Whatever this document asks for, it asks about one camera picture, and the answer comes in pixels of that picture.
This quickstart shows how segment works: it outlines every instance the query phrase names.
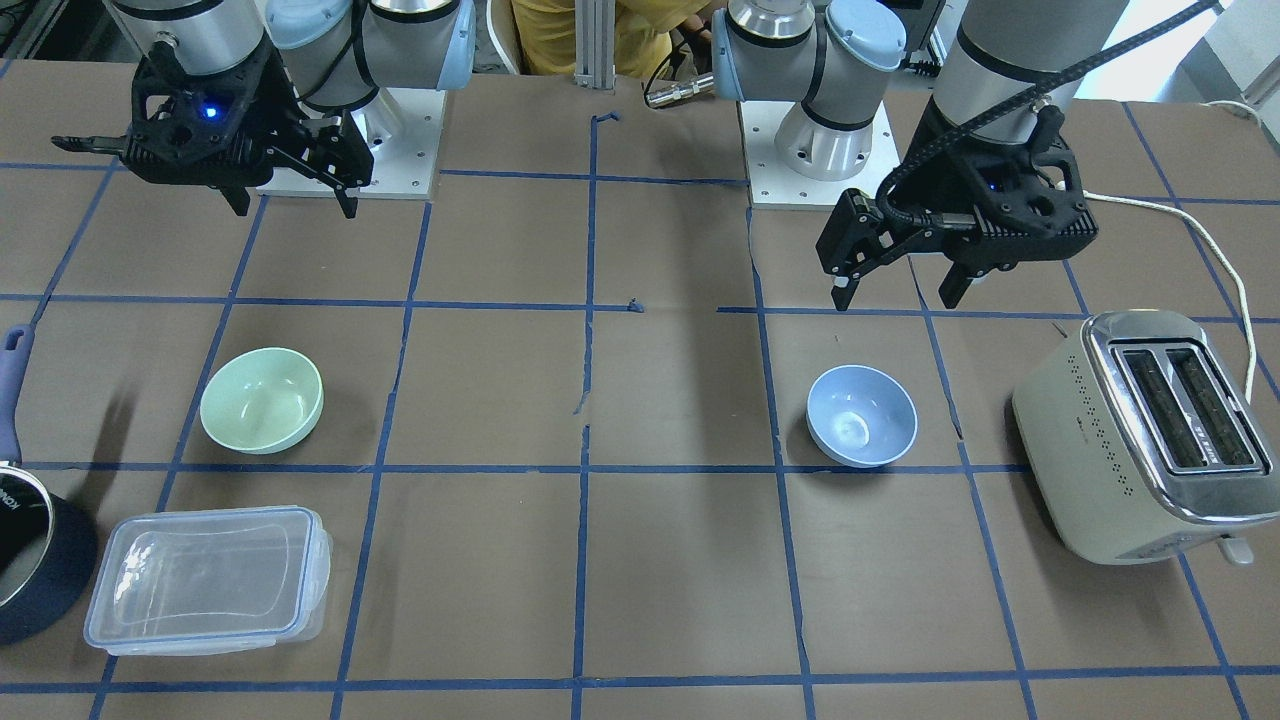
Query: green bowl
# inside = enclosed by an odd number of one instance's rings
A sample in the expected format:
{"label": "green bowl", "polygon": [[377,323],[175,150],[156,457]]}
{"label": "green bowl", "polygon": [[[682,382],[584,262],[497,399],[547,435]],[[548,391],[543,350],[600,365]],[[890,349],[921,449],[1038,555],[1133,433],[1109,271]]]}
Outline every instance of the green bowl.
{"label": "green bowl", "polygon": [[200,397],[200,424],[223,447],[269,455],[307,437],[323,407],[315,364],[287,347],[262,347],[214,374]]}

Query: transparent plastic container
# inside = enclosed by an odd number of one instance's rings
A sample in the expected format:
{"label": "transparent plastic container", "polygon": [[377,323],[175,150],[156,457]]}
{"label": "transparent plastic container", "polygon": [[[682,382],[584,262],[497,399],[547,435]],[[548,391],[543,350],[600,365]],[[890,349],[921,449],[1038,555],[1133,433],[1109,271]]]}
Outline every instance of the transparent plastic container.
{"label": "transparent plastic container", "polygon": [[305,507],[140,515],[116,525],[84,641],[111,655],[218,655],[316,637],[329,534]]}

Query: metal post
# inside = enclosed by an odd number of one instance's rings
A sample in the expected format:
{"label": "metal post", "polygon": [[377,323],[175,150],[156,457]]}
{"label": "metal post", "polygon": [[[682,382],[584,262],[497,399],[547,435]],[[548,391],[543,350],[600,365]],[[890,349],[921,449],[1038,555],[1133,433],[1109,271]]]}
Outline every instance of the metal post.
{"label": "metal post", "polygon": [[573,79],[582,87],[613,90],[613,1],[576,0],[577,63]]}

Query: white mounting plate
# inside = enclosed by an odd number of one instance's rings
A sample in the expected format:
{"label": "white mounting plate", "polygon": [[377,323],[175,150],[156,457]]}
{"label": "white mounting plate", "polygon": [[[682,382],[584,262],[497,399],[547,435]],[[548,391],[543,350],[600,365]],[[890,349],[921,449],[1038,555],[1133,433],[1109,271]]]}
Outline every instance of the white mounting plate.
{"label": "white mounting plate", "polygon": [[[444,131],[443,90],[388,88],[403,111],[404,132],[372,147],[374,179],[369,187],[348,195],[393,200],[430,200],[435,167]],[[260,195],[287,197],[333,197],[333,190],[320,181],[307,179],[288,168],[276,168],[271,182],[257,188]]]}
{"label": "white mounting plate", "polygon": [[801,176],[788,168],[773,147],[773,137],[792,105],[795,102],[740,102],[742,147],[746,150],[746,173],[751,179],[751,205],[776,210],[831,210],[845,188],[860,187],[868,195],[876,195],[881,181],[897,167],[897,143],[888,127],[884,104],[876,110],[876,119],[872,120],[874,140],[867,164],[856,176],[836,182]]}

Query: person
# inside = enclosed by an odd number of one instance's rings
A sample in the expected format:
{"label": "person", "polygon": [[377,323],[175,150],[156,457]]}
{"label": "person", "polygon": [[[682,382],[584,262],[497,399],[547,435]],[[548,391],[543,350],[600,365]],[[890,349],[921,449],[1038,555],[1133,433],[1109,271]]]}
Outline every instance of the person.
{"label": "person", "polygon": [[[709,41],[707,22],[724,0],[617,0],[613,18],[613,67],[621,76],[648,79],[671,54],[671,32]],[[573,74],[576,24],[573,0],[511,0],[511,12],[532,74]]]}

